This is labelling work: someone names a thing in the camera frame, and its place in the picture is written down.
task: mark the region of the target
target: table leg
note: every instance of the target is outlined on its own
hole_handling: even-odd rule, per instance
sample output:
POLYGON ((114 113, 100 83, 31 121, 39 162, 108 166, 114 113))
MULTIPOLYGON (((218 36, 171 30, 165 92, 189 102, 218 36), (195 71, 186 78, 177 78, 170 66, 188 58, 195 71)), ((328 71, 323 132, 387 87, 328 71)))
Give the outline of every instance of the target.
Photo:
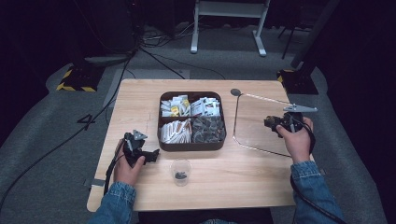
POLYGON ((195 1, 194 11, 194 33, 192 34, 191 53, 198 51, 198 16, 199 16, 199 0, 195 1))
POLYGON ((257 31, 253 31, 254 40, 256 41, 257 48, 259 49, 259 54, 262 57, 267 55, 264 45, 262 44, 261 33, 262 33, 262 26, 264 25, 265 17, 267 16, 267 11, 269 6, 270 6, 270 0, 265 1, 264 7, 262 9, 262 16, 260 17, 260 22, 258 27, 259 29, 257 31))

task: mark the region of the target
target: sleeve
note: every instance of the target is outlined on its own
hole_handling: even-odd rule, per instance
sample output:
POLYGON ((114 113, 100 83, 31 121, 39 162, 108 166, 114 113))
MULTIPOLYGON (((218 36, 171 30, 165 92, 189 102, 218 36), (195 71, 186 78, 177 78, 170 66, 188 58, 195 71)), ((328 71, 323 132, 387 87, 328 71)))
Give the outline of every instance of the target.
MULTIPOLYGON (((291 178, 305 198, 336 217, 344 219, 340 207, 330 193, 314 161, 293 164, 291 166, 291 178)), ((335 221, 303 201, 295 191, 293 198, 297 204, 296 223, 335 223, 335 221)))
POLYGON ((135 195, 130 185, 113 183, 88 223, 130 223, 135 195))

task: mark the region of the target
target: person's right hand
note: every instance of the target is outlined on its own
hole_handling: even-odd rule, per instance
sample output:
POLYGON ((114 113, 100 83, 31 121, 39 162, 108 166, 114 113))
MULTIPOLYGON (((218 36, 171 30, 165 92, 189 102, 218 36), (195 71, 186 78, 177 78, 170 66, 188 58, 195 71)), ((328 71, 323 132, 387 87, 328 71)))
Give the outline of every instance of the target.
POLYGON ((132 168, 126 160, 121 148, 119 155, 117 156, 117 164, 114 167, 114 182, 123 182, 133 187, 137 182, 137 178, 144 163, 145 157, 141 156, 134 164, 134 168, 132 168))
MULTIPOLYGON (((309 118, 304 118, 304 123, 314 130, 314 123, 309 118)), ((309 137, 308 131, 302 128, 297 133, 291 133, 280 125, 276 126, 276 130, 285 139, 286 149, 288 150, 293 163, 302 161, 310 161, 309 148, 311 145, 311 138, 309 137)))

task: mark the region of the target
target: dark background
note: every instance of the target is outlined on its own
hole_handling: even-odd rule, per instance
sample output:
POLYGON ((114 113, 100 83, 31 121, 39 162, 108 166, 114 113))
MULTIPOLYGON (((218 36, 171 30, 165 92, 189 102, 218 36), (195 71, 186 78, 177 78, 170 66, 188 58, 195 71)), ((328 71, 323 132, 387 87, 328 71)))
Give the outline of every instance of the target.
MULTIPOLYGON (((192 19, 193 1, 141 2, 139 18, 151 25, 166 21, 169 35, 174 25, 192 19)), ((78 5, 86 18, 73 1, 2 1, 0 145, 48 94, 45 83, 54 71, 80 56, 104 56, 132 47, 139 18, 125 1, 78 0, 78 5), (90 29, 111 49, 103 48, 90 29)), ((326 77, 334 111, 377 184, 389 223, 396 223, 394 15, 395 3, 389 1, 340 1, 303 59, 326 77)))

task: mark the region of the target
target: cable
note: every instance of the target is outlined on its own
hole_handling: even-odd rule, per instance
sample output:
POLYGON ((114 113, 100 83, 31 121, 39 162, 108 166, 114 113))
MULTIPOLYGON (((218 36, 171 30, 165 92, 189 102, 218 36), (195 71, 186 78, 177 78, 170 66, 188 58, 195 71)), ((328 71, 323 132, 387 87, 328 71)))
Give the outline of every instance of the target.
POLYGON ((109 108, 109 107, 110 107, 110 106, 108 106, 108 107, 106 108, 106 113, 105 113, 105 119, 106 119, 106 124, 107 124, 107 126, 110 124, 109 121, 108 121, 108 119, 107 119, 107 111, 108 111, 108 108, 109 108))
POLYGON ((305 198, 305 196, 298 190, 296 184, 294 183, 294 180, 292 176, 290 176, 290 183, 291 187, 293 188, 294 192, 307 204, 309 204, 311 207, 315 208, 317 211, 319 211, 321 214, 324 216, 328 217, 329 219, 333 220, 336 223, 341 223, 341 224, 347 224, 343 219, 339 218, 338 216, 334 215, 333 213, 319 207, 317 204, 311 202, 309 199, 305 198))
POLYGON ((103 61, 103 62, 90 62, 90 61, 87 61, 87 62, 92 64, 92 66, 95 66, 95 67, 108 67, 108 66, 112 66, 112 65, 116 65, 116 64, 120 64, 120 63, 125 63, 126 61, 128 61, 128 59, 130 57, 131 56, 128 55, 128 56, 126 56, 124 58, 121 58, 121 59, 106 60, 106 61, 103 61))
POLYGON ((165 59, 167 59, 167 60, 174 61, 174 62, 176 62, 176 63, 186 64, 186 65, 191 66, 191 67, 196 67, 196 68, 200 68, 200 69, 205 69, 205 70, 208 70, 208 71, 212 71, 212 72, 214 72, 214 73, 216 73, 216 74, 219 74, 224 80, 226 80, 225 76, 224 76, 222 73, 220 73, 220 72, 218 72, 218 71, 216 71, 216 70, 213 70, 213 69, 210 69, 210 68, 204 68, 204 67, 200 67, 200 66, 196 66, 196 65, 192 65, 192 64, 188 64, 188 63, 179 62, 179 61, 177 61, 177 60, 175 60, 175 59, 166 58, 166 57, 164 57, 164 56, 162 56, 162 55, 155 54, 155 53, 151 53, 151 54, 154 55, 154 56, 159 56, 159 57, 165 58, 165 59))
POLYGON ((3 208, 4 202, 6 200, 6 197, 8 196, 9 192, 12 190, 12 188, 17 184, 17 182, 27 173, 29 172, 35 165, 37 165, 39 162, 41 162, 43 159, 45 159, 48 155, 50 155, 52 152, 56 151, 57 149, 59 149, 60 147, 62 147, 64 144, 66 144, 67 142, 69 142, 71 139, 73 139, 74 137, 76 137, 79 133, 81 133, 83 130, 85 130, 91 123, 93 123, 104 111, 105 109, 107 109, 110 104, 112 103, 112 99, 115 97, 119 87, 120 87, 120 83, 122 82, 122 78, 123 78, 123 74, 125 72, 126 66, 128 65, 129 61, 131 61, 131 59, 134 57, 134 54, 132 55, 131 58, 129 58, 128 62, 125 63, 125 65, 123 66, 122 69, 122 73, 120 76, 120 81, 117 85, 116 90, 114 91, 113 95, 111 96, 110 100, 108 101, 108 103, 91 119, 89 120, 82 128, 80 128, 77 132, 75 132, 74 134, 72 134, 70 137, 68 137, 66 140, 64 140, 60 145, 54 147, 53 149, 51 149, 49 152, 47 152, 46 154, 44 154, 43 156, 41 156, 38 160, 36 160, 35 162, 33 162, 28 168, 26 168, 22 173, 20 173, 18 175, 18 177, 11 183, 11 185, 8 187, 8 189, 6 190, 6 192, 4 193, 1 202, 0 202, 0 215, 1 215, 1 210, 3 208))
POLYGON ((122 156, 118 157, 117 160, 116 160, 116 162, 119 161, 119 160, 120 160, 122 157, 124 157, 124 156, 125 156, 125 154, 123 154, 122 156))
POLYGON ((132 76, 134 76, 134 79, 136 79, 136 76, 134 75, 134 73, 133 72, 131 72, 130 70, 128 70, 128 69, 126 69, 126 71, 127 72, 129 72, 129 73, 131 73, 132 74, 132 76))
POLYGON ((141 46, 144 46, 146 48, 156 48, 156 47, 162 47, 169 43, 172 39, 168 37, 168 35, 158 35, 158 32, 155 30, 152 31, 146 31, 145 34, 148 33, 148 37, 145 37, 145 35, 142 38, 142 42, 140 43, 141 46), (157 43, 155 44, 150 44, 147 43, 148 40, 157 40, 157 43))
POLYGON ((108 168, 106 171, 106 180, 105 180, 105 187, 104 187, 103 195, 105 195, 108 191, 110 177, 111 177, 111 174, 113 174, 114 166, 116 166, 116 163, 118 161, 117 157, 119 156, 120 150, 123 147, 123 141, 124 141, 124 139, 120 139, 119 143, 117 144, 117 149, 116 149, 116 153, 114 154, 113 160, 111 160, 111 163, 108 165, 108 168))
POLYGON ((153 58, 155 61, 159 62, 160 64, 162 64, 164 67, 166 67, 167 69, 171 70, 172 72, 174 72, 175 74, 177 74, 179 77, 181 77, 182 79, 186 79, 184 78, 181 74, 179 74, 177 71, 173 70, 172 68, 170 68, 168 65, 164 64, 163 62, 161 62, 160 60, 158 60, 154 55, 152 55, 150 52, 147 52, 145 49, 141 48, 141 50, 143 50, 143 52, 147 53, 151 58, 153 58))
POLYGON ((191 23, 191 24, 189 24, 187 27, 185 27, 184 29, 182 29, 181 32, 179 32, 177 35, 175 35, 175 37, 181 36, 181 37, 179 37, 179 38, 173 38, 173 39, 172 39, 172 38, 169 38, 168 35, 155 35, 155 36, 151 36, 151 37, 148 37, 148 38, 143 38, 142 46, 145 47, 145 48, 163 47, 163 46, 165 46, 166 44, 168 44, 170 41, 179 40, 179 39, 185 37, 186 35, 192 35, 193 33, 186 34, 186 35, 183 35, 183 33, 184 33, 186 30, 188 30, 190 27, 192 27, 193 25, 194 25, 194 22, 191 23), (145 42, 145 40, 150 40, 150 39, 158 39, 157 44, 148 44, 148 43, 145 42))

